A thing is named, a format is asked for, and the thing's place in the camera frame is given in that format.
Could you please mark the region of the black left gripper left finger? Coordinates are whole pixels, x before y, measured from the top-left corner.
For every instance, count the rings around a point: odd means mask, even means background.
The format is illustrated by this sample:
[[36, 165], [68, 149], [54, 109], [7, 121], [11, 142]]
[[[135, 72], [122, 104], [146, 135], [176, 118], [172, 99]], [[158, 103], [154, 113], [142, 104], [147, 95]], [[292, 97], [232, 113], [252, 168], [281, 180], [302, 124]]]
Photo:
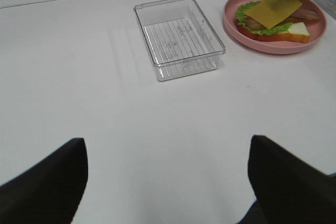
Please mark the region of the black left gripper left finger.
[[73, 138], [1, 185], [1, 223], [71, 223], [88, 181], [83, 138]]

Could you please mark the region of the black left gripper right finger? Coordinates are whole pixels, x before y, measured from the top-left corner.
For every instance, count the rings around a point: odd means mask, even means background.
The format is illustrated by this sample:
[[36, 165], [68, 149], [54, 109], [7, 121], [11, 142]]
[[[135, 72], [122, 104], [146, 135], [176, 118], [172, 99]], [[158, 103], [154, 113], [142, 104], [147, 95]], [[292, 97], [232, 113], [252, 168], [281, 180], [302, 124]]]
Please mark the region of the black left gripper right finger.
[[268, 223], [335, 223], [335, 178], [254, 135], [248, 178]]

